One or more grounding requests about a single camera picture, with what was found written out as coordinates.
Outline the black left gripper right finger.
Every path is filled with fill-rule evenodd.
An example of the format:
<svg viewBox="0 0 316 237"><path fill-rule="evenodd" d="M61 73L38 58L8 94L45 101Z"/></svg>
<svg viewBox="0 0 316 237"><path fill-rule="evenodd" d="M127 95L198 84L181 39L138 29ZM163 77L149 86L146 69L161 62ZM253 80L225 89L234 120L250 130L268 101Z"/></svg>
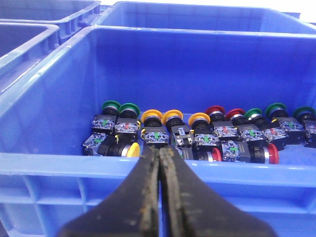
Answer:
<svg viewBox="0 0 316 237"><path fill-rule="evenodd" d="M169 237L275 237L273 228L213 191L174 148L159 151L162 209Z"/></svg>

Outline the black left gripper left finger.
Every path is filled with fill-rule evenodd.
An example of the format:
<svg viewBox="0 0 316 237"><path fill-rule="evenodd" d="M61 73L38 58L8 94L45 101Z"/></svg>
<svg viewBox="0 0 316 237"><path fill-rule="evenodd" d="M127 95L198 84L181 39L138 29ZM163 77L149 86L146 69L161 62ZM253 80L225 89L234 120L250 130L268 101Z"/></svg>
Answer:
<svg viewBox="0 0 316 237"><path fill-rule="evenodd" d="M129 175L111 195L66 223L57 236L159 236L158 171L158 149L146 148Z"/></svg>

